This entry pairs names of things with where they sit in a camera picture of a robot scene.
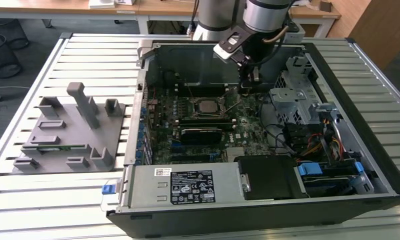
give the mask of green circuit board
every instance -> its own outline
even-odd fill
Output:
[[[187,164],[203,162],[226,162],[225,149],[242,147],[245,155],[269,155],[270,147],[266,134],[259,125],[257,111],[259,103],[255,97],[239,97],[234,90],[229,90],[222,99],[218,97],[177,97],[177,92],[169,89],[155,89],[154,94],[149,94],[149,119],[151,126],[153,158],[151,164]],[[198,114],[193,102],[214,101],[221,113]],[[229,119],[229,123],[219,126],[230,128],[221,132],[221,139],[213,145],[182,145],[179,141],[181,129],[186,128],[175,124],[182,120]],[[210,128],[214,123],[202,123],[201,128]]]

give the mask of motherboard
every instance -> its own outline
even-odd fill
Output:
[[[237,156],[269,155],[258,96],[235,88],[174,85],[149,87],[151,164],[233,162]]]

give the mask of table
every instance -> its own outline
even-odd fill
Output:
[[[137,46],[141,39],[186,40],[177,35],[73,34],[59,39],[34,80],[0,140],[0,240],[95,239],[129,240],[107,221],[101,205],[101,186],[122,176],[126,143],[119,142],[114,171],[41,175],[11,174],[21,143],[30,135],[39,111],[39,96],[58,96],[61,103],[74,103],[65,92],[69,82],[79,81],[95,103],[106,98],[126,105],[119,139],[130,136],[133,88],[138,76]],[[400,93],[356,44],[344,39],[313,39],[326,63],[365,118],[392,161],[400,170]],[[330,100],[322,83],[317,82]],[[230,232],[183,237],[187,240],[400,240],[400,206],[368,212],[326,226],[305,226],[262,231]]]
[[[137,9],[139,34],[147,34],[147,21],[189,21],[194,4],[178,0],[141,0]],[[332,12],[312,10],[305,6],[293,7],[289,11],[292,19],[298,24],[318,25],[314,38],[325,38],[333,22],[341,17]]]
[[[193,3],[178,0],[137,0],[134,5],[89,9],[89,0],[2,0],[0,18],[135,20],[139,34],[147,34],[147,21],[189,21]],[[290,10],[296,23],[318,25],[314,37],[325,37],[338,12],[316,11],[306,7]]]

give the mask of white box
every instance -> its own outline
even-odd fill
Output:
[[[113,0],[89,0],[87,1],[89,9],[109,9],[114,8]]]
[[[114,3],[121,5],[133,5],[134,2],[135,0],[114,0]]]

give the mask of metal table leg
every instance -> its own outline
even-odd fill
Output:
[[[51,25],[51,19],[41,19],[41,21],[42,21],[42,24],[43,24],[43,26],[45,26],[45,28],[51,28],[53,27],[53,25]]]

